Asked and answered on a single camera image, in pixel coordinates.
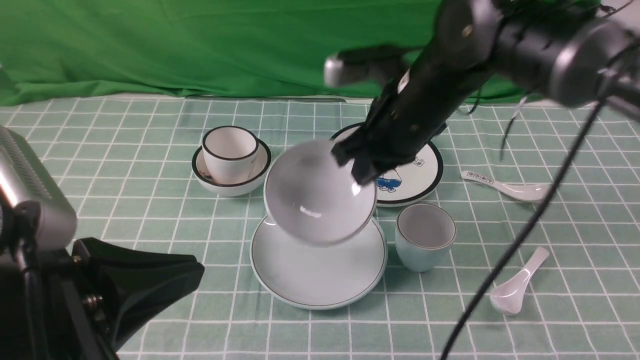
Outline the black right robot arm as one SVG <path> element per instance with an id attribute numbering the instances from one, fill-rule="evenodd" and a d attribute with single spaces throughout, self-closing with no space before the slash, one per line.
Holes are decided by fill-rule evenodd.
<path id="1" fill-rule="evenodd" d="M 460 105 L 495 75 L 569 109 L 601 101 L 639 120 L 639 34 L 575 4 L 444 0 L 430 41 L 327 57 L 326 86 L 381 87 L 364 125 L 332 148 L 367 185 L 411 162 Z"/>

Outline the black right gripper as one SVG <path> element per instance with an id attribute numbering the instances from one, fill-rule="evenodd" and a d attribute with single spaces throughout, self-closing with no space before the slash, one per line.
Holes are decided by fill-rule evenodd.
<path id="1" fill-rule="evenodd" d="M 368 185 L 382 174 L 409 164 L 451 115 L 450 98 L 426 92 L 385 89 L 371 104 L 365 123 L 331 149 L 339 167 Z"/>

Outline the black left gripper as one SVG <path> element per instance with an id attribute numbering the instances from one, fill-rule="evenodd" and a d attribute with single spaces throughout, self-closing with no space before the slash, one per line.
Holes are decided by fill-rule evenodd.
<path id="1" fill-rule="evenodd" d="M 198 289 L 205 271 L 194 255 L 133 250 L 96 238 L 78 239 L 71 252 L 81 303 L 115 351 Z"/>

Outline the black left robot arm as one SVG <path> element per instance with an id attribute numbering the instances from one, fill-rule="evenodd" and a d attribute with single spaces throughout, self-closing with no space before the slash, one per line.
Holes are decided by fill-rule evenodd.
<path id="1" fill-rule="evenodd" d="M 35 211 L 1 205 L 1 358 L 116 360 L 154 317 L 192 294 L 194 255 L 138 251 L 87 237 L 35 244 Z"/>

